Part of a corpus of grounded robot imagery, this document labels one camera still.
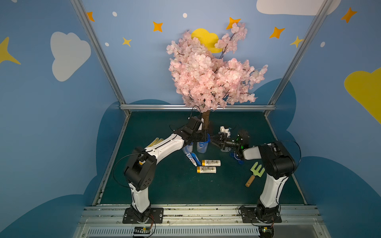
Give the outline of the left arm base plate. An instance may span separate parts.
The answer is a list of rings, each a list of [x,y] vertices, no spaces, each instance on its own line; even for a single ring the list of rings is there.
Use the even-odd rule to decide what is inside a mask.
[[[143,213],[139,213],[133,207],[127,208],[123,215],[123,224],[148,224],[163,222],[163,208],[147,208]]]

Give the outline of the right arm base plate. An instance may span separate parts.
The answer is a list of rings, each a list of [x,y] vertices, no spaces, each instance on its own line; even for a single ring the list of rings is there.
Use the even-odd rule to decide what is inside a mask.
[[[273,208],[265,207],[239,207],[239,215],[242,217],[243,223],[281,223],[280,206]]]

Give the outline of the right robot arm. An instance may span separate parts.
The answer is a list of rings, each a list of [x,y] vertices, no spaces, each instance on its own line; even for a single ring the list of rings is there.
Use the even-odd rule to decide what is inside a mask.
[[[227,132],[211,137],[211,142],[220,149],[231,148],[235,158],[241,161],[255,160],[252,175],[245,186],[250,187],[256,177],[267,174],[263,192],[255,208],[255,218],[269,223],[280,217],[279,199],[285,183],[297,170],[297,163],[281,141],[249,147],[250,135],[239,131],[236,138]]]

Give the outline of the blue cup lid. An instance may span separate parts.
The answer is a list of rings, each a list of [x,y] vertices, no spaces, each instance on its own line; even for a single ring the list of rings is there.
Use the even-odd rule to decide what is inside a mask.
[[[209,145],[210,140],[211,140],[211,137],[210,137],[210,134],[208,133],[208,134],[207,134],[207,141],[205,142],[205,144],[206,144],[206,145]]]
[[[236,152],[230,152],[229,154],[239,165],[243,165],[244,161],[238,156]]]

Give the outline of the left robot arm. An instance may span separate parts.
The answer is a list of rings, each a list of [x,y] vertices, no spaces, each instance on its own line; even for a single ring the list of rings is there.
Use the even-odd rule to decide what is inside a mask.
[[[149,216],[151,203],[148,197],[148,188],[153,182],[157,164],[185,146],[195,142],[205,142],[207,133],[202,125],[203,119],[190,117],[185,126],[173,131],[162,142],[145,148],[135,148],[124,171],[131,190],[131,208],[135,215],[142,219]]]

